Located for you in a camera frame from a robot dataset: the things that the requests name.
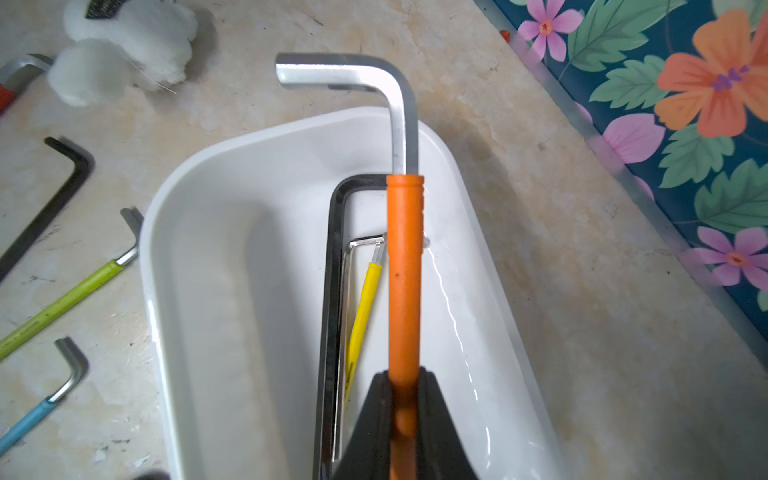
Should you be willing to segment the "yellow handled hex key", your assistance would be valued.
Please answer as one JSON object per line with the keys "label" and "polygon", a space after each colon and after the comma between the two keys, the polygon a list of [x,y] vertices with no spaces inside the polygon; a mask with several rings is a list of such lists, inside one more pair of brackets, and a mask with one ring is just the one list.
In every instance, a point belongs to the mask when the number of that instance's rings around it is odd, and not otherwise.
{"label": "yellow handled hex key", "polygon": [[351,332],[347,343],[347,353],[345,357],[345,386],[344,402],[350,397],[352,383],[355,377],[356,368],[361,356],[361,350],[367,330],[367,325],[374,299],[376,296],[381,272],[383,269],[384,258],[386,254],[386,234],[379,236],[364,237],[352,240],[345,251],[348,259],[357,247],[374,246],[374,253],[371,261],[368,263],[363,286],[358,302],[358,308],[352,322]]}

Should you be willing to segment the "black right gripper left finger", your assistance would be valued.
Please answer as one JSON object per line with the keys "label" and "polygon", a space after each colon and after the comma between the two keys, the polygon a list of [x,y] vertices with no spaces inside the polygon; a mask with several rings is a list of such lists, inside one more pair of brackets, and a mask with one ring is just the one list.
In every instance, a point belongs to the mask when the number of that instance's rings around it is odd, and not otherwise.
{"label": "black right gripper left finger", "polygon": [[333,480],[390,479],[392,397],[388,372],[377,373]]}

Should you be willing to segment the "blue handled hex key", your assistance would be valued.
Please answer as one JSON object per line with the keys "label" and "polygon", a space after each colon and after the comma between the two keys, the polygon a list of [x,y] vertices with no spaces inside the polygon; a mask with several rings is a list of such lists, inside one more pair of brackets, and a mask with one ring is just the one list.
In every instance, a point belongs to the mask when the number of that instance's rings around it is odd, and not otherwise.
{"label": "blue handled hex key", "polygon": [[41,400],[1,437],[1,455],[21,441],[44,420],[82,382],[89,370],[89,361],[71,337],[57,339],[57,350],[69,366],[70,375],[53,394]]}

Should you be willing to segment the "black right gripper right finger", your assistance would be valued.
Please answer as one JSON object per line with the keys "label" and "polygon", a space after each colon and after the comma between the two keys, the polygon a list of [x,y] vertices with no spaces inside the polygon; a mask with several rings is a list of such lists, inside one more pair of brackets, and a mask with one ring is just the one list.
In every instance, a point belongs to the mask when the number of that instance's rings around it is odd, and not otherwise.
{"label": "black right gripper right finger", "polygon": [[418,479],[477,480],[434,373],[420,369],[417,387]]}

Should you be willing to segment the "green handled hex key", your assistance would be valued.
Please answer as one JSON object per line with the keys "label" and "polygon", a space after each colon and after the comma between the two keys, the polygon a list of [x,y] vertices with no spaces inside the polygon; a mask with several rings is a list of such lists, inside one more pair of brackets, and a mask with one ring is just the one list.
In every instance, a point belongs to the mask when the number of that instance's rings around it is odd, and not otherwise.
{"label": "green handled hex key", "polygon": [[119,273],[124,271],[130,263],[138,258],[143,215],[137,207],[123,208],[120,211],[120,214],[134,234],[134,245],[118,258],[105,263],[66,294],[4,337],[1,340],[1,359],[8,357],[53,321],[63,316],[86,297],[111,281]]}

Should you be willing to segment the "large black hex key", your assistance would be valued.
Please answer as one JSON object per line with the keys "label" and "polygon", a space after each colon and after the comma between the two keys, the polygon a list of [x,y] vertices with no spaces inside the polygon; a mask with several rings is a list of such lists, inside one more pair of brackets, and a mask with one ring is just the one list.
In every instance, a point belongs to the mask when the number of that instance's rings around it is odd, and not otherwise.
{"label": "large black hex key", "polygon": [[341,181],[331,195],[326,242],[324,296],[320,335],[318,394],[313,447],[314,479],[332,476],[340,396],[343,387],[343,252],[345,208],[350,196],[361,191],[384,191],[384,174],[353,175]]}

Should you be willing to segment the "orange handled hex key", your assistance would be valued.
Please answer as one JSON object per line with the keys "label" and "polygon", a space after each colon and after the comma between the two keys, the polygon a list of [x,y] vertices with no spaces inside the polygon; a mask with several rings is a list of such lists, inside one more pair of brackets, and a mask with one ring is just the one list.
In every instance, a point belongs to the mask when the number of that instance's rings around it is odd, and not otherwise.
{"label": "orange handled hex key", "polygon": [[386,60],[361,54],[280,53],[278,81],[286,88],[327,87],[381,93],[391,119],[392,173],[387,178],[389,369],[393,390],[389,476],[416,476],[417,388],[420,372],[423,184],[418,113],[405,76]]}

